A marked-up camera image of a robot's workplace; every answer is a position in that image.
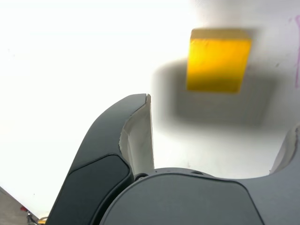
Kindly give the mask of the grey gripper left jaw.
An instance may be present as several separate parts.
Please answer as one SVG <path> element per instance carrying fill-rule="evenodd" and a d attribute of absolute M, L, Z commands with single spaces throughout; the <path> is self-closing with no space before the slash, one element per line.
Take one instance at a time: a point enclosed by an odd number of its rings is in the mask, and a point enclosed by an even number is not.
<path fill-rule="evenodd" d="M 91 125 L 47 219 L 49 225 L 97 225 L 112 201 L 154 169 L 151 96 L 134 94 Z"/>

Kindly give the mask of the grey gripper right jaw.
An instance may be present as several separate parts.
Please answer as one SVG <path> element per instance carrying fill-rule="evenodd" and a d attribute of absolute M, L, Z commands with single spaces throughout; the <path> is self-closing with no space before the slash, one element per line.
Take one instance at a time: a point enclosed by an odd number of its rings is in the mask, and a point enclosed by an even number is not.
<path fill-rule="evenodd" d="M 300 128 L 291 129 L 271 173 L 220 179 L 160 173 L 126 188 L 103 225 L 297 225 L 300 222 Z"/>

